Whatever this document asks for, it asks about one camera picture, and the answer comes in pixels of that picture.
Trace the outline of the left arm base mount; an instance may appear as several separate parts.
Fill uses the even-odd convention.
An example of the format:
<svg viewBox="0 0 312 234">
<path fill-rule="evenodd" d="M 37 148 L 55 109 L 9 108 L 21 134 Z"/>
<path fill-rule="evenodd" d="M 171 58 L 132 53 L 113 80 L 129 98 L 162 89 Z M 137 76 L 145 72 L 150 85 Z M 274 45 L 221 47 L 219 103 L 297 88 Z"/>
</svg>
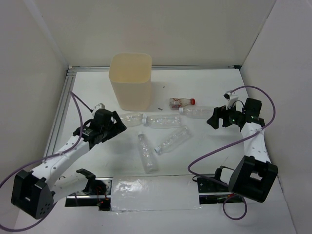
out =
<svg viewBox="0 0 312 234">
<path fill-rule="evenodd" d="M 86 169 L 77 173 L 88 179 L 86 188 L 67 196 L 65 207 L 98 207 L 100 211 L 110 211 L 112 178 L 96 177 Z"/>
</svg>

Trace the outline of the clear bottle diagonal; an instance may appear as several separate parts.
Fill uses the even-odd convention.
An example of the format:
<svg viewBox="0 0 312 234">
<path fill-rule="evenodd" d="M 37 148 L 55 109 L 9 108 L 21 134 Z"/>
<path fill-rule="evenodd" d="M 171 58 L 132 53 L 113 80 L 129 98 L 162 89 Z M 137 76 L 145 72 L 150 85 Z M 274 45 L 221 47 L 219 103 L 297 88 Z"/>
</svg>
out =
<svg viewBox="0 0 312 234">
<path fill-rule="evenodd" d="M 169 153 L 185 143 L 191 137 L 192 133 L 190 129 L 186 125 L 183 125 L 161 140 L 160 143 L 154 148 L 154 151 L 158 155 Z"/>
</svg>

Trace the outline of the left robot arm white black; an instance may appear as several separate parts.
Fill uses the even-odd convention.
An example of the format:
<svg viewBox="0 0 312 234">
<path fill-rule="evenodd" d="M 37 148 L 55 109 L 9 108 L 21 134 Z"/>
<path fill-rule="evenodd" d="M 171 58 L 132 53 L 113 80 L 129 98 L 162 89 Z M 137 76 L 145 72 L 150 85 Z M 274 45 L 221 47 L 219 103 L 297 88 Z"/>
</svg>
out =
<svg viewBox="0 0 312 234">
<path fill-rule="evenodd" d="M 76 192 L 89 195 L 97 187 L 106 190 L 106 185 L 86 169 L 78 169 L 68 176 L 63 173 L 94 146 L 125 130 L 126 126 L 116 111 L 94 111 L 93 118 L 73 132 L 56 157 L 45 160 L 29 172 L 20 170 L 15 175 L 11 203 L 34 219 L 41 219 L 55 203 L 68 195 Z"/>
</svg>

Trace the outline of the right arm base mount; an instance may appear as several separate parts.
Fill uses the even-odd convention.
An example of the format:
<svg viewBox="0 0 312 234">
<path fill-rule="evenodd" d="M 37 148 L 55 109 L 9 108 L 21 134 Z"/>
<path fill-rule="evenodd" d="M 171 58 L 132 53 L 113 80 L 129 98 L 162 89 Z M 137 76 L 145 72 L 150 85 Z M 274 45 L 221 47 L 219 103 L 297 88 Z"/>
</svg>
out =
<svg viewBox="0 0 312 234">
<path fill-rule="evenodd" d="M 214 174 L 207 174 L 207 176 L 221 181 L 221 176 L 224 176 L 227 172 L 232 171 L 234 171 L 234 169 L 226 166 L 220 166 L 216 169 Z M 195 175 L 193 176 L 192 181 L 197 184 L 200 205 L 221 204 L 227 198 L 233 196 L 233 194 L 228 191 L 226 186 L 220 185 L 205 178 L 201 178 Z"/>
</svg>

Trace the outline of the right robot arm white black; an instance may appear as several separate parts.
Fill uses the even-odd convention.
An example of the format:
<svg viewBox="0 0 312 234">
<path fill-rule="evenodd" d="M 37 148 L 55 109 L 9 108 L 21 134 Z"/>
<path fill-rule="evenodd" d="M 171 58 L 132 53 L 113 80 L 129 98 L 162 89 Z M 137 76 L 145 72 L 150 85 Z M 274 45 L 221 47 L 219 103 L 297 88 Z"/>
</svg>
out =
<svg viewBox="0 0 312 234">
<path fill-rule="evenodd" d="M 265 121 L 260 118 L 262 102 L 247 98 L 242 111 L 236 109 L 237 95 L 226 94 L 227 105 L 214 108 L 213 115 L 207 123 L 214 129 L 219 128 L 222 119 L 223 127 L 237 125 L 244 141 L 244 156 L 235 168 L 230 179 L 226 175 L 213 178 L 213 186 L 218 191 L 229 191 L 248 199 L 264 202 L 278 174 L 278 167 L 271 164 L 265 140 Z"/>
</svg>

